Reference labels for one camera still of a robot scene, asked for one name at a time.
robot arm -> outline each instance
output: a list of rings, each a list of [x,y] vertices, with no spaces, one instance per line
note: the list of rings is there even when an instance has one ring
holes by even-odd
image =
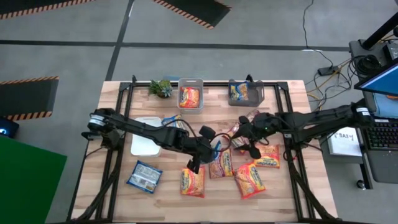
[[[367,108],[358,103],[340,106],[338,108],[317,111],[312,113],[260,113],[249,122],[241,116],[241,123],[238,131],[232,139],[243,136],[249,139],[250,145],[243,148],[250,152],[250,155],[258,159],[260,153],[254,147],[254,143],[262,138],[266,138],[276,132],[280,132],[287,138],[292,139],[293,144],[298,144],[300,148],[306,147],[317,136],[335,133],[341,128],[363,128],[369,127],[373,119]]]
[[[206,126],[200,130],[200,137],[189,137],[189,132],[175,127],[153,127],[117,114],[111,108],[97,109],[92,113],[88,128],[100,133],[103,137],[102,146],[117,148],[123,132],[133,133],[148,139],[170,151],[189,154],[187,167],[198,173],[200,162],[209,163],[213,160],[213,150],[210,146],[215,132]]]

clear plastic bin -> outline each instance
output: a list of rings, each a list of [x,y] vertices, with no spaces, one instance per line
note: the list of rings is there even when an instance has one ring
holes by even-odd
[[[181,87],[197,87],[200,91],[199,107],[198,108],[181,108]],[[177,106],[180,109],[181,114],[200,114],[203,109],[203,80],[201,78],[180,78],[178,81],[178,98]]]
[[[248,84],[248,100],[232,100],[231,99],[231,85],[230,84],[240,84],[243,82],[237,82],[230,79],[228,82],[228,104],[231,106],[253,106],[257,107],[264,101],[264,84],[262,81],[254,82],[252,77],[248,75],[246,78]]]

blue snack package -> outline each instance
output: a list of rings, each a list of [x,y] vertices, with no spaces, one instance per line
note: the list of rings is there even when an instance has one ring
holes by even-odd
[[[171,121],[175,121],[176,119],[182,119],[180,114],[177,114],[175,116],[169,117],[169,118],[164,118],[162,120],[162,124],[165,125]],[[171,123],[168,125],[169,127],[176,127],[176,128],[182,128],[184,130],[188,130],[187,125],[183,121],[176,121],[174,123]]]
[[[230,98],[232,100],[248,100],[248,83],[229,84]]]
[[[161,170],[151,167],[141,161],[137,161],[129,180],[126,183],[153,194],[162,173],[163,171]]]

white container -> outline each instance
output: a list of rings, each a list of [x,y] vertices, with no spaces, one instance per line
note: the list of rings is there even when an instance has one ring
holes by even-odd
[[[197,87],[200,91],[199,107],[198,108],[181,108],[181,87]],[[200,114],[203,109],[203,79],[201,78],[180,78],[178,81],[178,98],[177,106],[180,109],[181,114]]]
[[[143,117],[136,118],[135,120],[154,127],[160,127],[162,125],[162,120],[158,117]],[[156,145],[150,139],[133,134],[130,152],[134,156],[156,157],[160,155],[160,146]]]

wooden table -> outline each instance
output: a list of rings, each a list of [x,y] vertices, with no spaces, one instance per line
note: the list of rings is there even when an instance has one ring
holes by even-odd
[[[294,111],[310,112],[303,81],[287,81]],[[99,108],[114,108],[120,82],[104,82]],[[179,114],[177,100],[173,97],[160,99],[148,96],[146,88],[135,88],[132,97],[130,118],[140,116],[158,116],[160,118]],[[277,103],[273,88],[265,88],[265,100],[258,107],[261,112],[275,113]],[[198,132],[202,125],[213,128],[217,133],[226,132],[238,117],[254,108],[230,107],[228,89],[225,87],[205,87],[204,109],[199,115],[183,115],[194,130]],[[297,221],[292,186],[286,161],[282,158],[284,143],[281,134],[269,137],[271,144],[280,144],[280,169],[259,167],[259,175],[266,191],[249,199],[242,200],[233,177],[210,179],[206,167],[205,198],[180,195],[180,173],[187,165],[190,156],[162,150],[159,157],[136,157],[130,153],[132,135],[126,136],[118,194],[114,211],[114,222],[276,222]],[[90,142],[89,153],[99,148],[101,141]],[[318,141],[311,144],[318,146]],[[106,150],[90,155],[83,171],[76,195],[72,218],[81,215],[98,193],[104,169]],[[303,150],[310,188],[320,203],[330,214],[337,217],[335,203],[320,151],[307,148]],[[145,193],[126,181],[137,160],[146,162],[163,171],[155,194]],[[240,155],[233,152],[233,167],[251,162],[248,152]],[[304,214],[307,214],[303,193],[300,198]],[[104,203],[108,209],[109,195]]]

